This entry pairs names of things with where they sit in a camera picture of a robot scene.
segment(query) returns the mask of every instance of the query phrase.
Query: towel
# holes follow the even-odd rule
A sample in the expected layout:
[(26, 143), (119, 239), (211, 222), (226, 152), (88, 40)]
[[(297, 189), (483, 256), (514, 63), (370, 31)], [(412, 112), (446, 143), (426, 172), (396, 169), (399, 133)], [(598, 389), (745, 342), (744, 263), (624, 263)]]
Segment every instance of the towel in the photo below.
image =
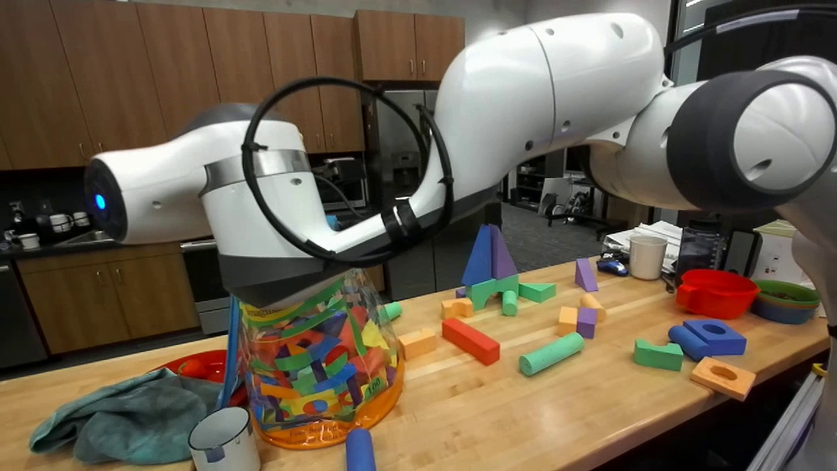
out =
[(191, 430), (213, 413), (220, 384), (167, 369), (103, 386), (58, 409), (29, 439), (35, 452), (73, 445), (85, 464), (190, 461)]

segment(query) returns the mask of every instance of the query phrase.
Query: red bowl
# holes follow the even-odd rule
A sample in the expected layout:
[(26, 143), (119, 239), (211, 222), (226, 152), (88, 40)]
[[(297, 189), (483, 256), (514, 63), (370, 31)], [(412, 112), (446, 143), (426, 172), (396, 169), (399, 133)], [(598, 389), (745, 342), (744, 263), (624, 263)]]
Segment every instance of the red bowl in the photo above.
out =
[(719, 320), (749, 314), (756, 296), (756, 282), (722, 270), (692, 270), (677, 286), (677, 305), (684, 312)]

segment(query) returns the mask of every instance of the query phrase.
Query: red block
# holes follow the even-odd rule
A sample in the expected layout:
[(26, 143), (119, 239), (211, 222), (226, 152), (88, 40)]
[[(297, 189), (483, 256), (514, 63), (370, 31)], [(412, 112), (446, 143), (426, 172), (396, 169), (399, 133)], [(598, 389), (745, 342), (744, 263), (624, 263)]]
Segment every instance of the red block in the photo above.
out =
[(501, 342), (456, 316), (443, 322), (443, 337), (459, 346), (462, 350), (472, 354), (485, 365), (501, 360)]

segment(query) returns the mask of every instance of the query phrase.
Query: orange block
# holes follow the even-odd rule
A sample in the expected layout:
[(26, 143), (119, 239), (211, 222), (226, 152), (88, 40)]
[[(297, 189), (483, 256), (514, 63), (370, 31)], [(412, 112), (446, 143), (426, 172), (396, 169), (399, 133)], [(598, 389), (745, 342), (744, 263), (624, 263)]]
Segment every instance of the orange block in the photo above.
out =
[(439, 330), (426, 328), (426, 330), (400, 334), (399, 339), (404, 346), (404, 356), (412, 360), (412, 358), (425, 356), (439, 346)]
[(485, 365), (501, 360), (501, 342), (456, 316), (443, 322), (443, 337), (459, 346), (462, 350), (472, 354)]
[(450, 316), (472, 316), (473, 314), (473, 303), (472, 299), (449, 299), (443, 300), (443, 320), (450, 320)]
[(557, 309), (557, 334), (571, 334), (575, 331), (578, 324), (578, 309), (573, 305), (560, 305)]
[(756, 384), (755, 372), (710, 356), (701, 358), (701, 363), (692, 372), (692, 379), (736, 401), (745, 401), (752, 386)]
[(583, 293), (582, 296), (582, 305), (595, 309), (598, 312), (598, 322), (608, 320), (608, 309), (603, 305), (603, 300), (595, 293)]

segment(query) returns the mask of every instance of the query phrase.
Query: wooden table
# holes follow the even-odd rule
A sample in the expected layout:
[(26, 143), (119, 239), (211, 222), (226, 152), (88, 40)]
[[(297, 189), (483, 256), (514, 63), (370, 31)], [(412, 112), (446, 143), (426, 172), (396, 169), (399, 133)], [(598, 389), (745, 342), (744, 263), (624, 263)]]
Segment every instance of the wooden table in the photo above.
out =
[[(490, 303), (472, 320), (502, 342), (501, 363), (483, 365), (446, 339), (412, 360), (399, 409), (371, 430), (379, 469), (595, 469), (722, 403), (689, 379), (693, 363), (677, 375), (632, 360), (636, 337), (662, 342), (687, 320), (662, 282), (632, 278), (600, 275), (600, 300), (611, 316), (582, 356), (540, 377), (520, 377), (518, 356), (554, 339), (557, 309), (582, 299), (573, 263), (526, 271), (520, 279), (557, 282), (560, 296), (547, 303), (520, 300), (518, 316), (501, 316), (501, 305)], [(404, 300), (396, 331), (438, 324), (439, 300), (450, 296)], [(824, 320), (789, 328), (745, 316), (732, 328), (749, 337), (749, 354), (731, 360), (759, 372), (759, 381), (827, 350)], [(226, 337), (213, 337), (0, 381), (0, 469), (85, 469), (69, 452), (26, 450), (48, 413), (171, 358), (224, 346)], [(347, 469), (344, 447), (265, 450), (265, 461), (265, 469)]]

